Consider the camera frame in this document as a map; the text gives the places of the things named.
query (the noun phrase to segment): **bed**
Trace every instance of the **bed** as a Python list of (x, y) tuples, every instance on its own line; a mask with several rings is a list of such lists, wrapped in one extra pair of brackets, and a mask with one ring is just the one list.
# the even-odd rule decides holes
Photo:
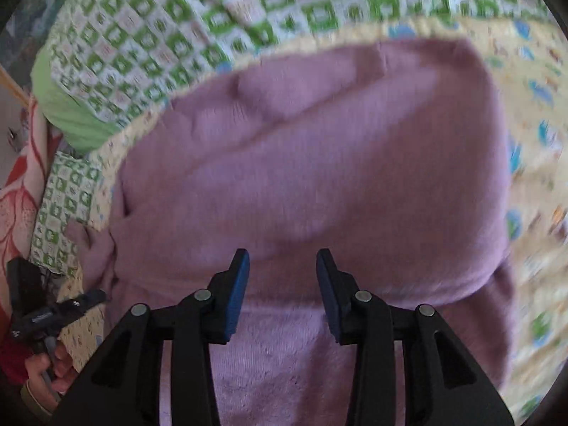
[[(388, 20), (362, 20), (331, 31), (282, 39), (265, 49), (231, 53), (214, 69), (196, 75), (196, 82), (245, 68), (265, 56), (312, 53), (342, 44), (432, 36), (467, 37), (473, 42), (493, 73), (509, 120), (513, 184), (506, 222), (516, 271), (520, 325), (510, 382), (501, 394), (516, 423), (521, 424), (548, 392), (568, 355), (568, 162), (563, 152), (568, 127), (562, 114), (568, 106), (564, 69), (568, 44), (538, 0), (518, 1), (534, 12), (527, 13), (528, 6), (519, 5), (508, 6), (507, 11), (499, 8), (511, 16), (506, 18), (484, 18), (487, 14), (479, 12), (477, 17), (463, 16), (460, 11), (432, 13), (436, 8), (427, 15), (411, 15), (406, 5), (403, 14), (384, 18)], [(86, 160), (101, 174), (92, 194), (88, 219), (91, 226), (101, 229), (108, 220), (114, 179), (128, 149), (158, 123), (168, 98), (186, 91), (187, 87), (174, 88), (167, 98), (122, 123), (122, 130), (88, 153)], [(82, 290), (80, 269), (70, 275), (61, 298)], [(102, 341), (102, 323), (102, 311), (94, 310), (62, 334), (76, 368), (86, 363)]]

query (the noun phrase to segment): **fuzzy pink cloth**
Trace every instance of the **fuzzy pink cloth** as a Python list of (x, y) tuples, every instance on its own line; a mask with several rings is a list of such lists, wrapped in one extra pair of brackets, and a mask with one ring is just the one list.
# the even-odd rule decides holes
[(389, 304), (441, 306), (500, 384), (508, 185), (501, 105), (472, 46), (385, 42), (263, 62), (175, 100), (127, 155), (110, 227), (68, 233), (86, 287), (110, 293), (107, 328), (247, 248), (237, 334), (211, 348), (223, 424), (340, 425), (354, 351), (329, 334), (317, 250)]

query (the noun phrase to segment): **blanket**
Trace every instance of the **blanket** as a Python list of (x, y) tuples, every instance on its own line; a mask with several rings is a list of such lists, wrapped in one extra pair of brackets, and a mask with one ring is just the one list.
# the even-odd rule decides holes
[[(103, 122), (89, 120), (90, 126), (104, 131), (127, 126), (243, 53), (303, 34), (416, 15), (552, 20), (542, 0), (67, 0), (44, 55), (53, 82), (80, 103), (84, 118)], [(50, 100), (40, 98), (48, 118), (71, 125), (69, 134), (77, 136), (74, 122), (59, 117), (61, 108), (48, 110), (44, 99)]]
[[(274, 56), (316, 53), (343, 45), (376, 43), (395, 38), (400, 26), (425, 38), (468, 38), (484, 58), (501, 92), (510, 132), (509, 156), (513, 174), (507, 224), (515, 271), (515, 352), (507, 382), (499, 392), (515, 424), (521, 425), (539, 405), (564, 365), (568, 354), (568, 249), (565, 217), (568, 153), (562, 151), (566, 135), (563, 110), (568, 108), (565, 59), (566, 38), (558, 27), (539, 22), (484, 21), (456, 18), (453, 25), (439, 18), (413, 18), (405, 22), (361, 24), (327, 34), (298, 37), (270, 53), (244, 55), (233, 65), (243, 70)], [(199, 77), (188, 90), (207, 81)], [(104, 146), (90, 154), (103, 168), (93, 197), (89, 225), (104, 229), (109, 222), (116, 175), (124, 157), (141, 137), (161, 120), (163, 108), (141, 115)], [(82, 271), (61, 289), (61, 299), (81, 293)], [(62, 332), (62, 340), (80, 370), (102, 341), (102, 309)]]
[(111, 296), (109, 328), (131, 304), (205, 286), (247, 247), (240, 329), (212, 351), (223, 420), (339, 424), (353, 353), (326, 328), (315, 251), (330, 247), (390, 304), (442, 306), (499, 384), (513, 332), (508, 174), (501, 105), (467, 42), (342, 48), (175, 100), (124, 161), (109, 228), (67, 233), (86, 286)]
[(36, 100), (30, 97), (29, 137), (0, 191), (0, 367), (15, 382), (26, 380), (23, 358), (29, 352), (5, 339), (11, 316), (10, 292), (6, 264), (13, 258), (29, 254), (33, 226), (49, 174), (50, 160), (61, 140), (52, 130)]

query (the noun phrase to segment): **cartoon print fabric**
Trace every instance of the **cartoon print fabric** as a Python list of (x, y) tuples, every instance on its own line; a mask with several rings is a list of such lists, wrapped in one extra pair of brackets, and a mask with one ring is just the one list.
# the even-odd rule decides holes
[(85, 160), (57, 152), (33, 230), (30, 260), (72, 277), (78, 268), (76, 246), (65, 235), (70, 219), (86, 223), (100, 170)]
[(242, 53), (354, 23), (453, 14), (552, 19), (542, 0), (67, 0), (47, 46), (57, 84), (124, 127)]

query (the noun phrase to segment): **folded towel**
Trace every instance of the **folded towel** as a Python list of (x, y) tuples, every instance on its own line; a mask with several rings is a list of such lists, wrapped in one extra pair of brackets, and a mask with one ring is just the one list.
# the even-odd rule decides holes
[(121, 166), (109, 227), (67, 233), (86, 288), (111, 297), (107, 330), (135, 303), (177, 303), (247, 248), (237, 334), (211, 348), (222, 421), (339, 425), (354, 352), (324, 319), (321, 247), (389, 304), (441, 307), (503, 382), (506, 142), (497, 91), (466, 41), (274, 59), (172, 102)]

